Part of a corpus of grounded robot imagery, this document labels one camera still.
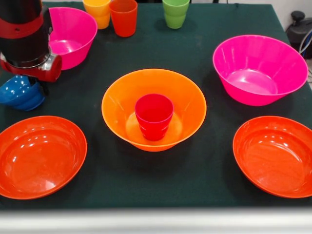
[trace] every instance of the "orange bowl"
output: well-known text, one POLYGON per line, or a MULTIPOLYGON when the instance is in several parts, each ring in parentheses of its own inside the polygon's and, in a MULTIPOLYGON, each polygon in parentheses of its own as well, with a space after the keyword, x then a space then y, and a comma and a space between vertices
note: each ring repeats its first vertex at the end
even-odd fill
POLYGON ((251 119, 237 130, 233 151, 260 189, 287 198, 312 196, 312 130, 301 123, 275 116, 251 119))
POLYGON ((86 138, 60 117, 28 118, 0 134, 0 195, 34 199, 65 186, 81 168, 86 138))
POLYGON ((145 69, 116 80, 102 100, 102 115, 107 126, 121 139, 145 151, 163 151, 192 136, 203 123, 207 106, 200 88, 187 77, 168 70, 145 69), (151 93, 168 97, 175 112, 165 137, 146 140, 135 115, 136 101, 151 93))

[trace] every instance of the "blue cup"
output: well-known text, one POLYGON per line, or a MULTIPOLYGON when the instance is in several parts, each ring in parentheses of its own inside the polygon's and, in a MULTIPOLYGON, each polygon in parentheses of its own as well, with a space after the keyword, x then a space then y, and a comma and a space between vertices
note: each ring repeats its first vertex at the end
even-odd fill
POLYGON ((0 87, 0 103, 17 110, 31 111, 44 102, 40 84, 30 84, 27 76, 16 75, 0 87))

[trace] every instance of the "bowl rim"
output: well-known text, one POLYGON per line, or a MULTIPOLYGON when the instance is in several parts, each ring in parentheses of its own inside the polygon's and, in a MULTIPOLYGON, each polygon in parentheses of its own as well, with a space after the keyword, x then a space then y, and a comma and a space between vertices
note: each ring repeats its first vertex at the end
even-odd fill
POLYGON ((221 43, 215 48, 215 50, 214 50, 214 53, 213 53, 213 64, 214 64, 214 68, 215 68, 215 70, 217 71, 219 77, 220 77, 223 81, 227 82, 228 84, 234 86, 235 88, 237 88, 237 89, 239 89, 239 90, 242 90, 242 91, 247 92, 247 93, 249 93, 249 94, 255 94, 255 95, 259 95, 259 96, 263 96, 263 97, 267 97, 267 96, 285 96, 285 95, 291 94, 291 93, 293 93, 293 92, 295 92, 295 91, 297 91, 297 90, 299 90, 299 89, 302 88, 302 86, 307 82, 307 80, 308 80, 308 75, 309 75, 309 68, 308 68, 308 65, 307 65, 306 61, 304 60, 304 58, 298 53, 298 51, 296 51, 296 50, 295 50, 294 48, 292 48, 290 45, 288 45, 287 43, 285 43, 285 42, 283 42, 283 41, 281 41, 281 40, 278 40, 278 39, 275 39, 275 38, 272 38, 272 37, 268 37, 268 36, 265 36, 265 35, 257 35, 257 34, 238 35, 238 36, 235 36, 235 37, 228 38, 228 39, 226 39, 225 41, 221 42, 221 43), (225 79, 224 76, 221 75, 219 69, 217 69, 217 67, 216 67, 216 65, 215 65, 215 54, 216 54, 216 52, 219 50, 219 48, 220 48, 223 44, 227 43, 228 41, 233 40, 233 39, 236 39, 236 38, 245 38, 245 37, 254 37, 254 38, 258 37, 258 38, 263 38, 263 39, 274 40, 274 41, 279 42, 279 43, 283 44, 284 46, 287 46, 288 48, 290 48, 293 52, 295 52, 295 53, 298 55, 298 58, 299 58, 299 59, 305 64, 305 66, 306 66, 306 75, 305 75, 306 78, 305 78, 305 80, 304 80, 297 88, 295 88, 295 89, 293 89, 293 90, 291 90, 291 91, 288 91, 288 92, 277 93, 277 94, 260 94, 260 93, 250 92, 250 91, 243 90, 243 89, 241 89, 241 88, 239 88, 239 87, 233 85, 231 82, 229 82, 227 79, 225 79))
POLYGON ((77 175, 77 173, 80 171, 80 169, 82 168, 82 166, 83 166, 83 164, 85 162, 85 159, 86 159, 86 156, 87 156, 87 152, 88 152, 88 144, 87 144, 86 136, 83 133, 83 131, 79 128, 78 125, 76 125, 74 122, 72 122, 72 121, 70 121, 70 120, 68 120, 66 118, 62 118, 62 117, 59 117, 59 116, 35 116, 35 117, 26 118, 26 119, 20 120, 20 121, 18 121, 16 123, 10 125, 6 129, 4 129, 2 132, 0 132, 0 136, 3 133, 9 131, 11 128, 14 128, 15 126, 17 126, 17 125, 19 125, 19 124, 21 124, 21 123, 23 123, 25 121, 28 121, 28 120, 31 120, 31 119, 39 119, 39 118, 53 118, 53 119, 64 120, 65 122, 67 122, 67 123, 71 124, 73 127, 75 127, 82 134, 85 151, 81 154, 81 155, 83 155, 81 164, 78 165, 76 170, 73 170, 74 173, 70 177, 68 177, 63 183, 59 184, 58 186, 54 187, 53 189, 45 191, 44 193, 41 193, 39 195, 32 195, 32 196, 28 196, 28 197, 14 196, 14 195, 4 195, 4 194, 1 193, 1 196, 7 197, 7 198, 11 198, 11 199, 17 199, 17 200, 31 200, 31 199, 36 199, 36 198, 41 198, 41 197, 45 197, 45 196, 51 195, 51 194, 57 192, 58 190, 60 190, 61 188, 65 187, 77 175))
POLYGON ((264 188, 259 182, 257 182, 255 179, 253 179, 252 176, 249 176, 248 173, 241 167, 241 164, 239 163, 238 161, 238 156, 235 154, 235 140, 237 139, 237 134, 238 132, 241 131, 241 129, 246 126, 246 124, 250 123, 251 121, 255 121, 255 120, 258 120, 258 119, 262 119, 262 118, 274 118, 274 119, 284 119, 284 120, 287 120, 287 121, 290 121, 294 124, 296 124, 297 126, 300 126, 300 127, 303 127, 304 129, 308 130, 309 132, 312 132, 312 130, 310 128, 308 128, 307 126, 305 126, 304 124, 296 121, 296 120, 293 120, 293 119, 290 119, 290 118, 286 118, 286 117, 281 117, 281 116, 259 116, 259 117, 255 117, 255 118, 252 118, 252 119, 249 119, 247 120, 246 122, 244 122, 243 124, 241 124, 239 126, 239 128, 237 129, 237 131, 235 132, 235 135, 233 137, 233 142, 232 142, 232 151, 233 151, 233 154, 234 154, 234 158, 235 158, 235 161, 238 165, 238 167, 240 168, 241 172, 245 175, 245 177, 251 181, 256 187, 260 188, 261 190, 269 193, 269 194, 272 194, 272 195, 275 195, 275 196, 279 196, 279 197, 284 197, 284 198, 305 198, 305 197, 310 197, 312 196, 312 191, 308 194, 308 195, 305 195, 305 196, 302 196, 302 195, 285 195, 283 193, 276 193, 276 192, 272 192, 270 189, 266 189, 264 188))
POLYGON ((64 53, 64 54, 58 54, 58 55, 64 56, 64 55, 72 54, 72 53, 74 53, 74 52, 76 52, 76 51, 79 51, 79 50, 83 49, 84 47, 88 46, 90 43, 93 42, 94 38, 96 37, 96 35, 97 35, 97 33, 98 33, 98 24, 97 24, 97 21, 96 21, 90 14, 88 14, 87 12, 85 12, 85 11, 83 11, 83 10, 80 10, 80 9, 78 9, 78 8, 73 8, 73 7, 67 7, 67 6, 49 7, 49 11, 50 11, 50 10, 57 10, 57 9, 63 9, 63 10, 64 10, 64 9, 70 9, 70 10, 73 10, 73 11, 79 11, 79 12, 81 12, 81 13, 83 13, 83 14, 89 16, 89 18, 92 19, 94 25, 96 26, 96 30, 95 30, 95 32, 94 32, 94 35, 92 36, 92 38, 91 38, 87 43, 85 43, 83 46, 81 46, 80 48, 78 48, 78 49, 76 49, 76 50, 73 50, 73 51, 71 51, 71 52, 64 53))
POLYGON ((140 69, 140 70, 136 70, 136 71, 133 71, 133 72, 129 72, 123 76, 121 76, 120 78, 118 78, 117 80, 115 80, 109 87, 108 89, 105 91, 105 94, 103 96, 103 99, 102 99, 102 103, 101 103, 101 110, 102 110, 102 116, 103 116, 103 119, 106 123, 106 125, 108 126, 108 128, 116 135, 118 136, 119 138, 133 144, 133 145, 137 145, 137 146, 141 146, 141 147, 147 147, 147 148, 162 148, 162 147, 170 147, 170 146, 173 146, 173 145, 176 145, 176 144, 179 144, 183 141, 185 141, 186 139, 190 138, 192 135, 194 135, 198 130, 199 128, 201 127, 201 125, 203 124, 205 118, 206 118, 206 114, 207 114, 207 102, 206 102, 206 99, 205 99, 205 96, 203 94, 203 92, 201 91, 201 89, 198 87, 198 85, 192 81, 191 79, 189 79, 188 77, 182 75, 181 73, 178 73, 178 72, 174 72, 174 71, 171 71, 171 70, 166 70, 166 69, 160 69, 160 68, 148 68, 148 69, 140 69), (169 73, 174 73, 174 74, 178 74, 179 76, 187 79, 190 83, 192 83, 194 85, 194 87, 199 91, 199 93, 201 94, 201 97, 202 97, 202 100, 204 101, 204 115, 199 123, 199 125, 195 128, 194 131, 192 131, 188 136, 184 137, 183 139, 180 139, 178 141, 175 141, 175 142, 172 142, 172 143, 169 143, 169 144, 165 144, 165 145, 145 145, 145 144, 140 144, 140 143, 136 143, 134 141, 131 141, 131 140, 128 140, 124 137, 122 137, 120 134, 118 134, 109 124, 108 124, 108 121, 104 115, 104 100, 106 99, 106 96, 108 95, 108 91, 111 89, 111 87, 116 84, 116 82, 120 82, 121 79, 129 76, 130 74, 133 74, 133 73, 137 73, 137 72, 142 72, 142 71, 152 71, 152 70, 157 70, 157 71, 165 71, 165 72, 169 72, 169 73))

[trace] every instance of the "orange cup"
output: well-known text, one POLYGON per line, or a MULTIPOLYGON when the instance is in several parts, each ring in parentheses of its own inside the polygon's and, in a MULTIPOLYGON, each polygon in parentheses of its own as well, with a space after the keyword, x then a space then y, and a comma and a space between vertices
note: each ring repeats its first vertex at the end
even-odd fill
POLYGON ((110 0, 83 0, 83 6, 97 22, 98 29, 105 29, 110 21, 110 0))
POLYGON ((109 4, 115 33, 130 37, 137 27, 137 2, 135 0, 113 0, 109 4))

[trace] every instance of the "red cup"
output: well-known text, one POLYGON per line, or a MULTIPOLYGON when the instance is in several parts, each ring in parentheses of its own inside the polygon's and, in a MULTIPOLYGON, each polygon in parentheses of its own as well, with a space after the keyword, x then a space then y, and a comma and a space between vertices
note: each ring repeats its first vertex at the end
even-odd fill
POLYGON ((135 106, 136 118, 147 140, 161 140, 174 114, 171 100, 161 94, 147 94, 135 106))
POLYGON ((137 2, 135 0, 113 0, 109 4, 115 33, 130 37, 137 27, 137 2))

